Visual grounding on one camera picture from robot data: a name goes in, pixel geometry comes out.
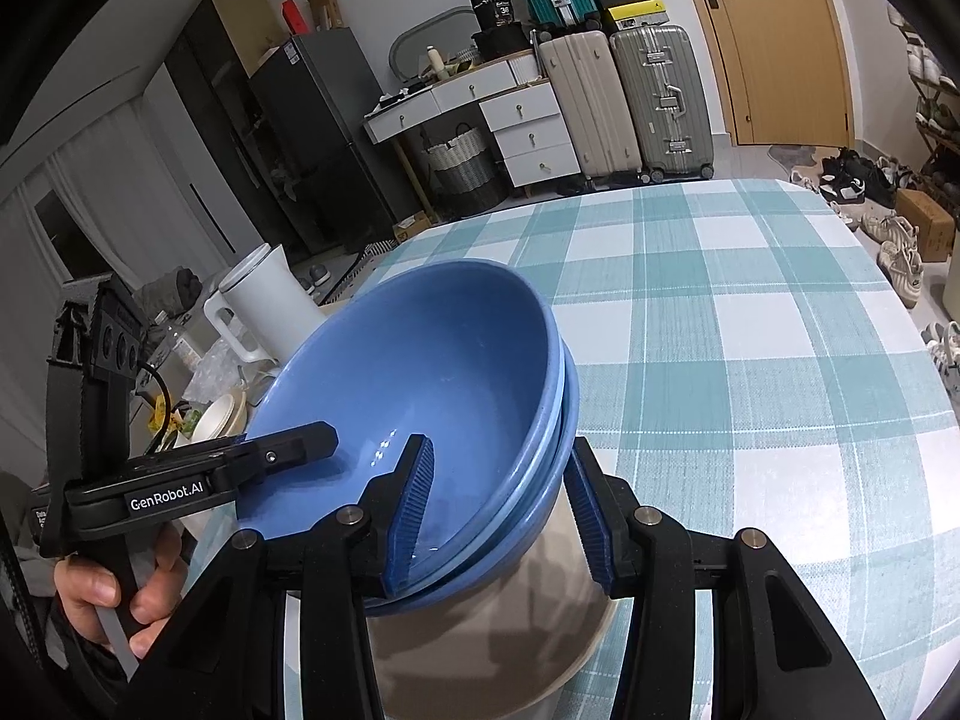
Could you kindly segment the person's left hand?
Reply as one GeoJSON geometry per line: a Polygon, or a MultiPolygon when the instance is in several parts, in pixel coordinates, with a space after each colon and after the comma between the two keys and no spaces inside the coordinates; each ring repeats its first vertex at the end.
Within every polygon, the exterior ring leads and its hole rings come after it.
{"type": "MultiPolygon", "coordinates": [[[[132,596],[128,609],[143,629],[128,639],[133,655],[143,658],[155,644],[171,614],[181,603],[187,564],[181,556],[178,528],[168,523],[155,543],[155,570],[148,582],[132,596]]],[[[117,608],[122,603],[121,585],[106,567],[82,557],[60,559],[53,567],[53,586],[70,626],[83,639],[106,645],[107,635],[98,608],[117,608]]]]}

